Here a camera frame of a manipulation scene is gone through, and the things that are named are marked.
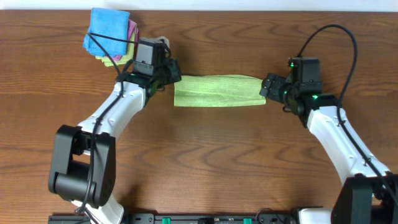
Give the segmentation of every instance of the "light green towel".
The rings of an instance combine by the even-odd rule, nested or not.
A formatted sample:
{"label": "light green towel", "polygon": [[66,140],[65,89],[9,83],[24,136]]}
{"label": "light green towel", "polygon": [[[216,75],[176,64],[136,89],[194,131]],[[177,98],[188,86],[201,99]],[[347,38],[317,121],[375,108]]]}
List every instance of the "light green towel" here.
{"label": "light green towel", "polygon": [[261,79],[245,75],[182,76],[174,83],[174,106],[226,107],[264,105]]}
{"label": "light green towel", "polygon": [[[136,34],[137,34],[138,29],[135,29],[134,33],[132,33],[130,40],[135,41],[136,39]],[[115,61],[116,65],[124,65],[127,63],[128,60],[132,59],[132,56],[134,55],[134,47],[135,44],[128,44],[127,45],[127,52],[125,55],[122,56],[120,60],[117,62]],[[105,66],[113,66],[111,60],[108,57],[101,57],[101,56],[95,56],[95,59],[100,59],[102,62],[104,62]]]}

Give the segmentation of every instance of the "pink cloth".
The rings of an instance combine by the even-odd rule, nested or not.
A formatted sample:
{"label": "pink cloth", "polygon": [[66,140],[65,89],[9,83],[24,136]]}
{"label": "pink cloth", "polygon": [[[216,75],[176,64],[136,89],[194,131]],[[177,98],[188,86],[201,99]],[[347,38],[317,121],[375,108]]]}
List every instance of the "pink cloth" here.
{"label": "pink cloth", "polygon": [[[136,29],[137,24],[136,22],[132,21],[131,19],[129,19],[129,30],[127,32],[127,40],[130,40],[132,33],[134,32],[134,30]],[[123,55],[116,55],[115,57],[111,57],[114,61],[118,62]]]}

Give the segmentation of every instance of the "wooden table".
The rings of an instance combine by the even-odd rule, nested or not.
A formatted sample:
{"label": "wooden table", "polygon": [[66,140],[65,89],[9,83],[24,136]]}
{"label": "wooden table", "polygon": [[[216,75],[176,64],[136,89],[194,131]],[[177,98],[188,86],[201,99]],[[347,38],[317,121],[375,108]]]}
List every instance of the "wooden table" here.
{"label": "wooden table", "polygon": [[[132,11],[141,36],[164,35],[186,75],[285,75],[287,58],[325,24],[359,45],[344,101],[372,152],[398,172],[398,14]],[[44,223],[74,206],[47,189],[53,139],[109,95],[116,72],[82,48],[90,11],[0,11],[0,223]],[[346,34],[321,33],[321,60],[338,94],[351,66]],[[255,213],[333,206],[340,179],[325,150],[282,105],[176,108],[157,93],[117,143],[116,198],[130,212]]]}

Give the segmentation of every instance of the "blue cloth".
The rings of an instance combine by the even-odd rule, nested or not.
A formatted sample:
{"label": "blue cloth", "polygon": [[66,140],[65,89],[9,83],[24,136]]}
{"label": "blue cloth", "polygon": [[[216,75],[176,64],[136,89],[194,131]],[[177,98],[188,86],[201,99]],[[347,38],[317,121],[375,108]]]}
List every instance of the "blue cloth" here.
{"label": "blue cloth", "polygon": [[[130,12],[93,8],[91,10],[91,21],[88,32],[101,34],[108,37],[114,37],[127,40],[127,30],[129,27]],[[116,55],[125,55],[127,43],[116,40],[109,40],[103,37],[93,36],[99,44],[114,57]],[[85,36],[83,47],[92,55],[105,56],[105,53],[88,36]]]}

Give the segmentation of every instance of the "wood grain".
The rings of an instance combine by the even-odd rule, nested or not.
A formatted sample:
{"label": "wood grain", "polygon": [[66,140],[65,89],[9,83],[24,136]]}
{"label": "wood grain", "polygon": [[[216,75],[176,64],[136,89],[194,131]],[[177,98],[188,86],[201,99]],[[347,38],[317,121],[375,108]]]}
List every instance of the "wood grain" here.
{"label": "wood grain", "polygon": [[[141,36],[164,35],[187,75],[286,74],[287,58],[325,24],[359,45],[345,98],[351,124],[398,172],[398,14],[359,12],[131,11]],[[109,95],[116,76],[82,48],[89,11],[0,11],[0,223],[44,223],[73,206],[47,189],[53,139]],[[322,63],[325,91],[339,93],[352,59],[330,29],[305,55]],[[128,211],[255,213],[334,204],[341,188],[320,143],[281,105],[175,108],[158,93],[117,145],[116,198]]]}

